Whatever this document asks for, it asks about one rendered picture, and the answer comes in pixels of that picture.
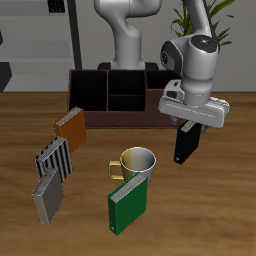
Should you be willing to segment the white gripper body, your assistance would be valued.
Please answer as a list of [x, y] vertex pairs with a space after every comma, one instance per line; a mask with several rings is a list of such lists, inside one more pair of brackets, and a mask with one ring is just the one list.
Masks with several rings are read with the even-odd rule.
[[179, 100], [162, 96], [158, 109], [161, 113], [167, 114], [169, 117], [175, 116], [220, 129], [224, 125], [230, 105], [223, 99], [211, 97], [202, 107], [194, 108], [184, 105]]

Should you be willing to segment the dark brown desk caddy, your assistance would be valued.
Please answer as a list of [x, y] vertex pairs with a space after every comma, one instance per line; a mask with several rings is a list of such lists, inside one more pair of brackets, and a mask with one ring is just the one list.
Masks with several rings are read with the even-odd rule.
[[71, 70], [68, 109], [84, 110], [87, 128], [176, 128], [158, 110], [163, 89], [178, 79], [165, 70]]

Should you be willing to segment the green book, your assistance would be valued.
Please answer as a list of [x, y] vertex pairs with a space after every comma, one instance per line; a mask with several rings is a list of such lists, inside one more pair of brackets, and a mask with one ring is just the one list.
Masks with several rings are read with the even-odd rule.
[[109, 228], [119, 235], [146, 210], [147, 178], [134, 174], [108, 195]]

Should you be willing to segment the orange book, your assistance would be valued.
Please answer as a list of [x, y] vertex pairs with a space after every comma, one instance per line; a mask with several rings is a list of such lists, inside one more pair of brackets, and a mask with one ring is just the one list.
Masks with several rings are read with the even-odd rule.
[[68, 140], [70, 153], [77, 150], [87, 140], [84, 110], [79, 107], [72, 108], [55, 120], [53, 126], [55, 136]]

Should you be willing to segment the black and white striped book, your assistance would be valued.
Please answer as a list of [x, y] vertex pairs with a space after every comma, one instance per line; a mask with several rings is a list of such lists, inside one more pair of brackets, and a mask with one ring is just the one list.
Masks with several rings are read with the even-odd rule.
[[60, 179], [64, 181], [73, 171], [68, 139], [57, 136], [35, 157], [35, 164], [39, 177], [52, 167], [59, 170]]

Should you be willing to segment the grey book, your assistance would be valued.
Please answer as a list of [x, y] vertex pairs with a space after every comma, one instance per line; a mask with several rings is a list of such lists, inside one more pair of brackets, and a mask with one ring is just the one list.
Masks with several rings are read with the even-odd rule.
[[32, 192], [40, 223], [49, 225], [64, 198], [59, 171], [48, 167]]

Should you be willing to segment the yellow and white mug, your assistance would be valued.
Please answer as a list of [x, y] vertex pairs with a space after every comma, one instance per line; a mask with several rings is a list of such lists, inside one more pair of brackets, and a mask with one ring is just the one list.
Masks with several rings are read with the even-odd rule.
[[[147, 178], [147, 183], [150, 183], [155, 165], [156, 157], [152, 151], [143, 147], [132, 147], [126, 149], [118, 161], [108, 163], [108, 175], [113, 180], [127, 181], [135, 173], [139, 173]], [[119, 166], [122, 174], [113, 174], [113, 166]]]

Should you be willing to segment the green pot plant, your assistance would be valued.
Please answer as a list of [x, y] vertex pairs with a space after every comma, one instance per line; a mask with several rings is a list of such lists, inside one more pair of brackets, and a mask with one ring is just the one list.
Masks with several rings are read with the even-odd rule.
[[[235, 0], [223, 0], [220, 3], [216, 3], [217, 0], [213, 0], [213, 2], [208, 5], [208, 11], [210, 17], [215, 16], [222, 9], [230, 6], [235, 2]], [[193, 26], [188, 14], [188, 9], [185, 3], [181, 3], [180, 6], [183, 9], [183, 14], [180, 14], [177, 9], [174, 9], [175, 13], [179, 16], [178, 19], [172, 21], [170, 29], [175, 32], [178, 37], [183, 37], [186, 35], [190, 35], [193, 33]], [[228, 36], [229, 28], [223, 30], [218, 36], [218, 40], [221, 46], [230, 45], [231, 41], [224, 41], [224, 38]]]

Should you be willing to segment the flat black base plate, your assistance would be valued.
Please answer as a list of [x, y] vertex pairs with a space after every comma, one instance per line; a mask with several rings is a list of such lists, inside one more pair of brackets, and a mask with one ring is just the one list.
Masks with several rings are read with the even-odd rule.
[[[98, 70], [111, 70], [110, 62], [102, 62], [98, 65]], [[145, 62], [145, 70], [159, 70], [157, 63]]]

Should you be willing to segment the black upright post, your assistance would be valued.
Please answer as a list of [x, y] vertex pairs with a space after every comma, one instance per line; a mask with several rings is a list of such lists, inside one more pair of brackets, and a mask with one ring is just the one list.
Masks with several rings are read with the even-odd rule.
[[70, 23], [71, 41], [74, 56], [74, 66], [77, 70], [82, 69], [82, 58], [76, 11], [76, 0], [67, 0], [68, 16]]

